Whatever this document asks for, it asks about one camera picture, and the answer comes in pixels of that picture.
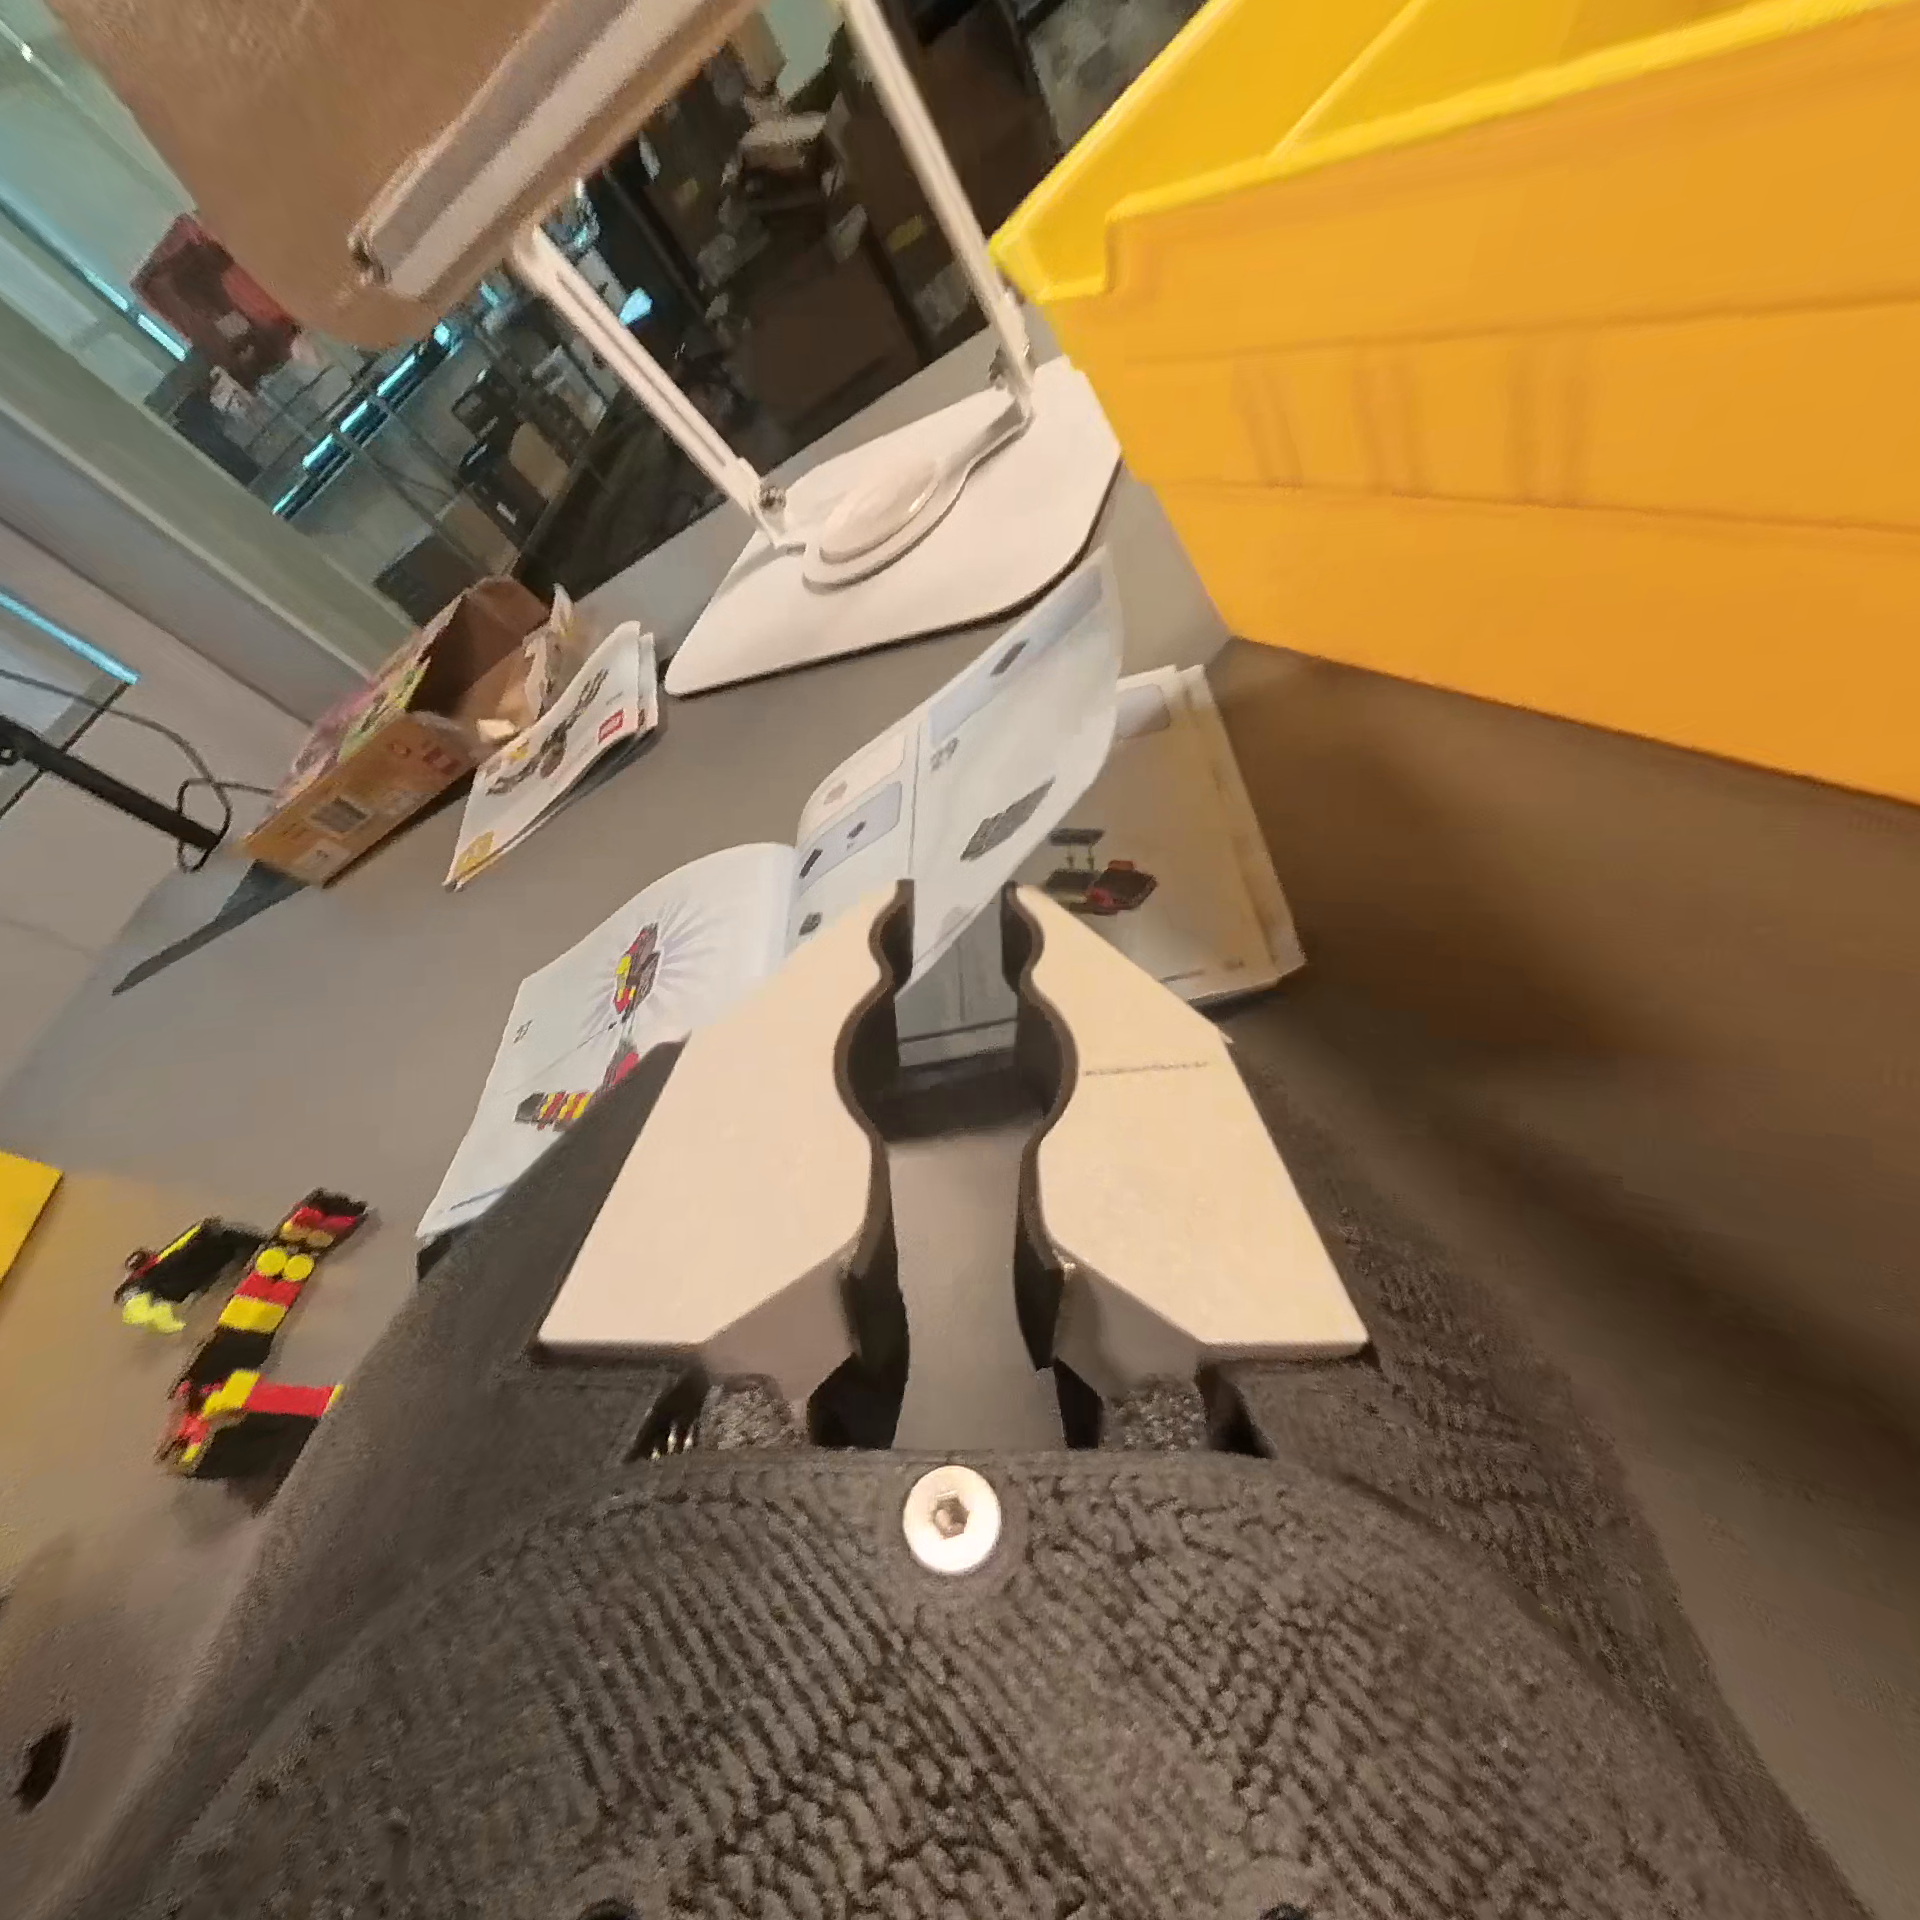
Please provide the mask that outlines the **black yellow lego head assembly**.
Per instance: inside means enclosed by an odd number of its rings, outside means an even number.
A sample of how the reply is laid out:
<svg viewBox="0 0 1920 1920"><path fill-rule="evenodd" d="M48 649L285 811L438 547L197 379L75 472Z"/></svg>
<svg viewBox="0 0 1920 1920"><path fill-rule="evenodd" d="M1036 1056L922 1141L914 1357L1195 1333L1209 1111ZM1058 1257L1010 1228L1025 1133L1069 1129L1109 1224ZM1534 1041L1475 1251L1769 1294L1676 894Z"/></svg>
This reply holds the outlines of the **black yellow lego head assembly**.
<svg viewBox="0 0 1920 1920"><path fill-rule="evenodd" d="M118 1321L160 1336L182 1333L192 1302L245 1267L268 1238L265 1231L204 1216L160 1247L134 1247L112 1292Z"/></svg>

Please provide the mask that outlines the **colourful cardboard lego box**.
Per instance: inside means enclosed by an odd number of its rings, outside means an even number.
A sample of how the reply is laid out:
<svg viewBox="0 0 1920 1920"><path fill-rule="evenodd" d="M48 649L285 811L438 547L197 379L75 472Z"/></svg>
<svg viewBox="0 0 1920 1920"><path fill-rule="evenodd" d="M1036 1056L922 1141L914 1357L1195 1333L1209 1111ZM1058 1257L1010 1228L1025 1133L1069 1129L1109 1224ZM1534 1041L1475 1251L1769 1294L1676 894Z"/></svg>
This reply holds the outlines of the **colourful cardboard lego box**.
<svg viewBox="0 0 1920 1920"><path fill-rule="evenodd" d="M582 654L562 588L467 588L322 712L248 856L297 884L337 879L523 733Z"/></svg>

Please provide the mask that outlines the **yellow plastic bin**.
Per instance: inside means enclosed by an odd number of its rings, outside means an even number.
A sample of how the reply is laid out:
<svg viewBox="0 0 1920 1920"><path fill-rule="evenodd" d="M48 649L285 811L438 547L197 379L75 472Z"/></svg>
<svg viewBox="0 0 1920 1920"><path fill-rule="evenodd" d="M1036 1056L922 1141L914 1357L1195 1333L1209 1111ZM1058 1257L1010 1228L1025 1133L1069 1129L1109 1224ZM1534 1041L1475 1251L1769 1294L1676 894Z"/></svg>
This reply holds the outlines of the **yellow plastic bin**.
<svg viewBox="0 0 1920 1920"><path fill-rule="evenodd" d="M1206 5L993 240L1230 630L1917 790L1917 5Z"/></svg>

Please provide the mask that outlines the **yellow flat sheet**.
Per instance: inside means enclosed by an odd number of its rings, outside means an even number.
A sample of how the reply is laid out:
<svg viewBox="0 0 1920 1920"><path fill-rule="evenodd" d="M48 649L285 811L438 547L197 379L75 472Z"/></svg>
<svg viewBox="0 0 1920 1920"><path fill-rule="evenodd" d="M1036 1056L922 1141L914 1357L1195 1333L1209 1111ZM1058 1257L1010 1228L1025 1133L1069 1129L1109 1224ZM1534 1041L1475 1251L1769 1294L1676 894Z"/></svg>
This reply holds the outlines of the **yellow flat sheet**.
<svg viewBox="0 0 1920 1920"><path fill-rule="evenodd" d="M2 1283L20 1259L22 1247L42 1223L44 1212L58 1196L62 1169L34 1158L2 1151L0 1190L0 1272Z"/></svg>

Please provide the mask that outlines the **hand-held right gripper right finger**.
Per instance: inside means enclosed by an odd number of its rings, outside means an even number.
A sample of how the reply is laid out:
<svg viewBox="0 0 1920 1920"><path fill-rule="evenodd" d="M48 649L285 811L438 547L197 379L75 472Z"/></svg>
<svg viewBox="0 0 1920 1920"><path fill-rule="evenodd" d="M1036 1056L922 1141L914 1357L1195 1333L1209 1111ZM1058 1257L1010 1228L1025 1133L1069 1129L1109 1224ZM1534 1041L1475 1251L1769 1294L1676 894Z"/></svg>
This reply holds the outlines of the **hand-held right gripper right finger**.
<svg viewBox="0 0 1920 1920"><path fill-rule="evenodd" d="M1220 1029L1028 884L1003 894L1014 1068L1041 1107L1014 1310L1069 1445L1220 1365L1370 1350Z"/></svg>

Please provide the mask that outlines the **wooden book stand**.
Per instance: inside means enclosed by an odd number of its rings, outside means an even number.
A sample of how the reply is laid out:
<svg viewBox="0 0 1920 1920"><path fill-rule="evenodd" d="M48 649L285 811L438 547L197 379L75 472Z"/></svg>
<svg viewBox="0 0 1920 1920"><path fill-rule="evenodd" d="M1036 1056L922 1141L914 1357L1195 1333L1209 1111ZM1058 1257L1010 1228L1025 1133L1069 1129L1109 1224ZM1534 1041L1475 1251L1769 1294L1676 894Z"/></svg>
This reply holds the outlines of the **wooden book stand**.
<svg viewBox="0 0 1920 1920"><path fill-rule="evenodd" d="M731 37L729 1L66 1L66 37L213 237L297 321L395 344L510 270L753 537L665 669L678 696L1017 615L1073 574L1120 448L1019 300L881 5L838 5L996 342L993 389L782 486L547 235L562 196Z"/></svg>

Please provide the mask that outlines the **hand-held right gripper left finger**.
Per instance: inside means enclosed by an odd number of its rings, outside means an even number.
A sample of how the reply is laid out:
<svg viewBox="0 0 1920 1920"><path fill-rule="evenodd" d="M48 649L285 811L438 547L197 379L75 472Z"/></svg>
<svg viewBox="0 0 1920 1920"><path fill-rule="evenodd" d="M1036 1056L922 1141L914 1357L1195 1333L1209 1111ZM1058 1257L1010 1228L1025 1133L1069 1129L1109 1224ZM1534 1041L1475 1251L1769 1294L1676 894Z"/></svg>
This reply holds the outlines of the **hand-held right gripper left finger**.
<svg viewBox="0 0 1920 1920"><path fill-rule="evenodd" d="M897 879L682 1044L541 1353L758 1379L816 1445L897 1443L910 1335L881 1121L912 966L914 887Z"/></svg>

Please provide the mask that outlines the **red yellow black lego body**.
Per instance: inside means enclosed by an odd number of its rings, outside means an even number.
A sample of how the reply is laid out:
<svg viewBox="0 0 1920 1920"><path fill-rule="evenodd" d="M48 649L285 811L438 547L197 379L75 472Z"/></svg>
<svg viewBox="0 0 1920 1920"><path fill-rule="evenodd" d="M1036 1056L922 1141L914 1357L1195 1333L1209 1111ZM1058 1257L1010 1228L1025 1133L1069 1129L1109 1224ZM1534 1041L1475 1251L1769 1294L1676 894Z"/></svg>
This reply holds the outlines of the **red yellow black lego body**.
<svg viewBox="0 0 1920 1920"><path fill-rule="evenodd" d="M338 1383L293 1383L273 1350L305 1292L370 1219L344 1190L312 1190L250 1253L204 1342L166 1396L158 1462L192 1480L283 1477L344 1395Z"/></svg>

